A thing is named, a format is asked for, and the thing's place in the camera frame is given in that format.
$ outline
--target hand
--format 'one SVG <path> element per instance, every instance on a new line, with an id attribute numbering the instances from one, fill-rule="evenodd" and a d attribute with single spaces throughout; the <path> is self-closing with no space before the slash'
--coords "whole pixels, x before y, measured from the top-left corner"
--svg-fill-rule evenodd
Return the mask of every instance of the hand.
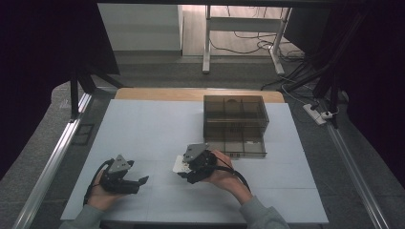
<path id="1" fill-rule="evenodd" d="M 123 194 L 112 194 L 107 191 L 105 191 L 100 185 L 100 179 L 101 175 L 104 171 L 101 170 L 100 173 L 98 173 L 97 178 L 95 180 L 95 183 L 93 184 L 93 189 L 92 193 L 90 194 L 89 201 L 87 204 L 101 210 L 101 211 L 106 211 L 108 208 L 110 208 L 111 205 L 118 199 L 122 198 L 126 195 Z"/>
<path id="2" fill-rule="evenodd" d="M 232 161 L 229 156 L 224 155 L 218 150 L 211 152 L 217 157 L 217 165 L 233 168 Z M 210 182 L 220 189 L 224 189 L 231 193 L 241 204 L 248 202 L 253 196 L 247 187 L 235 175 L 227 171 L 215 170 L 211 177 L 204 179 L 205 182 Z"/>

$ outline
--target desk leg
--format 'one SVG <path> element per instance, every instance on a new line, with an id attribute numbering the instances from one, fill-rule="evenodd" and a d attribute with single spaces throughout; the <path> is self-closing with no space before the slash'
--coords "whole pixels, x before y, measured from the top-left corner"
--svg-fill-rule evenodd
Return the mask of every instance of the desk leg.
<path id="1" fill-rule="evenodd" d="M 210 43 L 209 43 L 209 32 L 210 32 L 210 23 L 211 23 L 211 6 L 205 7 L 205 45 L 203 49 L 203 60 L 202 60 L 202 73 L 208 74 L 209 73 L 209 60 L 210 60 Z"/>
<path id="2" fill-rule="evenodd" d="M 281 23 L 280 23 L 280 28 L 276 35 L 276 39 L 274 40 L 274 44 L 270 48 L 271 59 L 274 62 L 274 67 L 275 67 L 278 75 L 285 74 L 283 66 L 280 63 L 280 59 L 278 57 L 277 52 L 280 49 L 280 41 L 281 41 L 281 38 L 283 37 L 284 29 L 286 28 L 290 10 L 291 10 L 291 8 L 287 8 L 286 13 L 283 15 L 283 18 L 281 19 Z"/>

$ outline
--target white table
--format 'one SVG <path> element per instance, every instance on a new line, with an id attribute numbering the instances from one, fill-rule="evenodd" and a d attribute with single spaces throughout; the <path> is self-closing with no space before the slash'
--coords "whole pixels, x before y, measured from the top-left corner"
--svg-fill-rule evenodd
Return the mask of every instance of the white table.
<path id="1" fill-rule="evenodd" d="M 328 223 L 288 104 L 266 103 L 267 156 L 232 163 L 265 206 L 288 223 Z M 187 144 L 203 142 L 201 101 L 111 101 L 61 219 L 74 219 L 96 169 L 123 155 L 134 160 L 126 179 L 149 176 L 136 195 L 120 199 L 106 220 L 174 223 L 244 223 L 239 203 L 209 183 L 189 184 L 172 172 Z"/>

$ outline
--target aluminum rail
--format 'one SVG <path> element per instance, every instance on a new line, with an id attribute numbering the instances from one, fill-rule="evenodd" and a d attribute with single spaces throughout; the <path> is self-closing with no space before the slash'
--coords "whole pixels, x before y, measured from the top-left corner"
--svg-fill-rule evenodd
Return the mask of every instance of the aluminum rail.
<path id="1" fill-rule="evenodd" d="M 366 210 L 372 219 L 374 227 L 376 229 L 389 229 L 387 220 L 385 220 L 381 208 L 376 201 L 373 192 L 370 190 L 369 185 L 364 180 L 361 172 L 352 157 L 352 153 L 345 143 L 345 140 L 340 135 L 339 130 L 334 129 L 333 125 L 328 125 L 328 131 L 332 140 L 334 141 L 337 151 L 342 157 L 343 163 L 345 164 L 349 175 L 352 178 L 352 182 L 357 190 L 359 196 L 363 199 L 363 203 L 366 206 Z"/>
<path id="2" fill-rule="evenodd" d="M 45 165 L 44 170 L 42 171 L 41 176 L 33 187 L 30 196 L 28 197 L 24 207 L 22 208 L 20 215 L 15 221 L 12 228 L 30 228 L 33 219 L 39 209 L 39 206 L 44 199 L 52 181 L 53 177 L 56 174 L 57 169 L 59 168 L 60 162 L 62 161 L 65 153 L 69 147 L 69 144 L 75 134 L 75 130 L 81 122 L 81 119 L 84 116 L 84 111 L 90 103 L 92 96 L 90 94 L 84 94 L 79 101 L 79 116 L 77 119 L 68 123 L 61 138 L 57 142 L 53 153 L 51 154 L 50 159 Z"/>

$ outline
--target transparent plastic box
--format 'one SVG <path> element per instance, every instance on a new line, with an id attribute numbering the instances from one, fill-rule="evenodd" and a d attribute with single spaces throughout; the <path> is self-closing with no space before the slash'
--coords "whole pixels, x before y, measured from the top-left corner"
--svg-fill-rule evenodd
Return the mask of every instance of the transparent plastic box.
<path id="1" fill-rule="evenodd" d="M 268 116 L 261 96 L 206 95 L 203 111 L 203 137 L 210 149 L 234 157 L 266 156 Z"/>

